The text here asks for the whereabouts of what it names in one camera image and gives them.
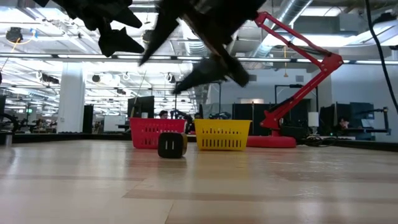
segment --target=black cable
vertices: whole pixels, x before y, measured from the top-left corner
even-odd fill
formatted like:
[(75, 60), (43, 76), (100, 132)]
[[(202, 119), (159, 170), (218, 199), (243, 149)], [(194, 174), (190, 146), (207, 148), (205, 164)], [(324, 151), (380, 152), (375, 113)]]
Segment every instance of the black cable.
[[(329, 144), (324, 144), (325, 141), (329, 141), (329, 140), (334, 140)], [(336, 141), (338, 140), (338, 137), (330, 137), (330, 138), (320, 138), (318, 136), (310, 136), (308, 138), (306, 138), (304, 140), (304, 144), (306, 146), (310, 146), (310, 147), (329, 147), (329, 146), (333, 146)]]
[(3, 118), (7, 118), (11, 121), (11, 123), (12, 123), (11, 132), (12, 133), (15, 133), (19, 129), (19, 123), (13, 116), (6, 114), (6, 113), (0, 113), (0, 121), (2, 121)]
[(328, 12), (330, 12), (333, 8), (338, 8), (338, 9), (340, 9), (340, 12), (343, 13), (343, 10), (342, 10), (340, 7), (338, 7), (338, 6), (332, 6), (329, 10), (327, 10), (327, 11), (324, 13), (323, 16), (325, 16), (326, 14), (328, 14)]
[(387, 67), (386, 67), (386, 61), (384, 60), (383, 50), (381, 49), (380, 41), (373, 29), (370, 3), (369, 3), (369, 0), (364, 0), (364, 1), (365, 1), (365, 5), (366, 5), (366, 17), (368, 18), (369, 31), (371, 32), (372, 37), (373, 37), (374, 41), (376, 42), (377, 50), (379, 51), (379, 55), (380, 55), (381, 67), (383, 69), (384, 76), (386, 78), (388, 90), (390, 92), (394, 107), (396, 108), (397, 113), (398, 113), (398, 103), (397, 103), (396, 97), (394, 95), (394, 90), (392, 89), (390, 77), (388, 76), (388, 71), (387, 71)]

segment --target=plastic basket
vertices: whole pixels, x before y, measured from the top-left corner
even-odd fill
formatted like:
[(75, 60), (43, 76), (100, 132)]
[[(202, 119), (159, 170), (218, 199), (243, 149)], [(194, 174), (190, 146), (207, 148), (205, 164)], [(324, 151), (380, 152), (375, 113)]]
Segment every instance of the plastic basket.
[(137, 149), (157, 149), (160, 134), (183, 133), (183, 119), (130, 118), (132, 145)]
[(245, 150), (250, 122), (196, 119), (195, 131), (199, 150)]

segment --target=white pillar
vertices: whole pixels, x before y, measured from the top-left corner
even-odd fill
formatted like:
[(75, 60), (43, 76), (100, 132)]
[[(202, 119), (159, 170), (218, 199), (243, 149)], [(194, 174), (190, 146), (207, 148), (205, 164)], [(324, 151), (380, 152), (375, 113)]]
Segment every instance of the white pillar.
[(82, 63), (63, 63), (57, 132), (82, 132), (86, 76)]

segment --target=computer monitor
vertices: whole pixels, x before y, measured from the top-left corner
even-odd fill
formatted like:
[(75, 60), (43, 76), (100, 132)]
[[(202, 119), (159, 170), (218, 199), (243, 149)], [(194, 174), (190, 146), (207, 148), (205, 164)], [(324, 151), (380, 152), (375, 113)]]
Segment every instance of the computer monitor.
[(148, 113), (148, 118), (154, 118), (154, 110), (155, 110), (154, 96), (143, 96), (143, 97), (128, 99), (127, 115), (129, 117), (132, 116), (133, 118), (140, 118), (142, 113)]
[(319, 128), (321, 135), (328, 136), (333, 132), (335, 125), (335, 105), (322, 107), (319, 112)]

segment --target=yellow basket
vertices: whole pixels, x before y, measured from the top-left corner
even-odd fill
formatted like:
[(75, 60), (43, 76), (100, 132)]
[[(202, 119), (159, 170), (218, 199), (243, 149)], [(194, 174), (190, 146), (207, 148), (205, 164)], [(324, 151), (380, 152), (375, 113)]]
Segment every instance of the yellow basket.
[(251, 121), (196, 119), (195, 132), (199, 150), (243, 151), (248, 141)]

